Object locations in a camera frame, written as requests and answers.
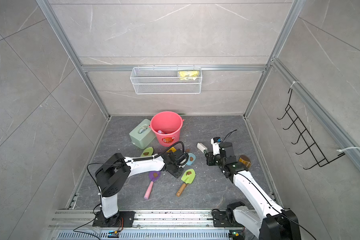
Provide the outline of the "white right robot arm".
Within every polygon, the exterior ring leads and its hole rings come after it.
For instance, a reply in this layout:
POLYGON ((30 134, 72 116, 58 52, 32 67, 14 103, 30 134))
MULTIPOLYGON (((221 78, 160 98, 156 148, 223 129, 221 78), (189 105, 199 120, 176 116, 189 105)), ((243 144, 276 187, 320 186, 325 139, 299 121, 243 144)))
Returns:
POLYGON ((248 167, 237 160, 232 143, 226 139, 211 139, 212 150, 199 143, 197 148, 205 154, 207 165, 218 166, 246 196, 253 211, 242 202, 227 206, 228 222, 247 228, 259 240, 300 240, 301 230, 307 229, 299 224, 295 213, 278 205, 255 181, 248 167))

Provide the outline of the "white cleaning brush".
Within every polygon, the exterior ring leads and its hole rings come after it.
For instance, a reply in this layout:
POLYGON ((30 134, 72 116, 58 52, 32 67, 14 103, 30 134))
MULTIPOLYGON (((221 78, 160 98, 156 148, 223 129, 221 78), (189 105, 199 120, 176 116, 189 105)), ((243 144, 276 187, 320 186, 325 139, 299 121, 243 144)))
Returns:
POLYGON ((197 148, 199 151, 201 151, 204 154, 206 154, 208 152, 208 148, 205 145, 203 145, 202 143, 197 143, 197 148))

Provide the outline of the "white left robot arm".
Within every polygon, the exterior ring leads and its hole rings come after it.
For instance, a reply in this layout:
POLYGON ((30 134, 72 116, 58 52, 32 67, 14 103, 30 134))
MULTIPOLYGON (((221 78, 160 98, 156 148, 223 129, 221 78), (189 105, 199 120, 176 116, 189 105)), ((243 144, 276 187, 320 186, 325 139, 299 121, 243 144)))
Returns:
POLYGON ((178 179, 184 172, 189 154, 183 142, 178 141, 167 147, 163 152, 147 157, 124 157, 121 153, 112 155, 105 163, 87 164, 87 172, 95 183, 100 196, 98 212, 93 211, 94 218, 77 228, 74 232, 87 234, 100 239, 100 234, 80 231, 80 228, 92 224, 95 228, 118 228, 122 231, 125 224, 131 223, 122 217, 118 206, 118 193, 127 179, 149 172, 168 172, 178 179))

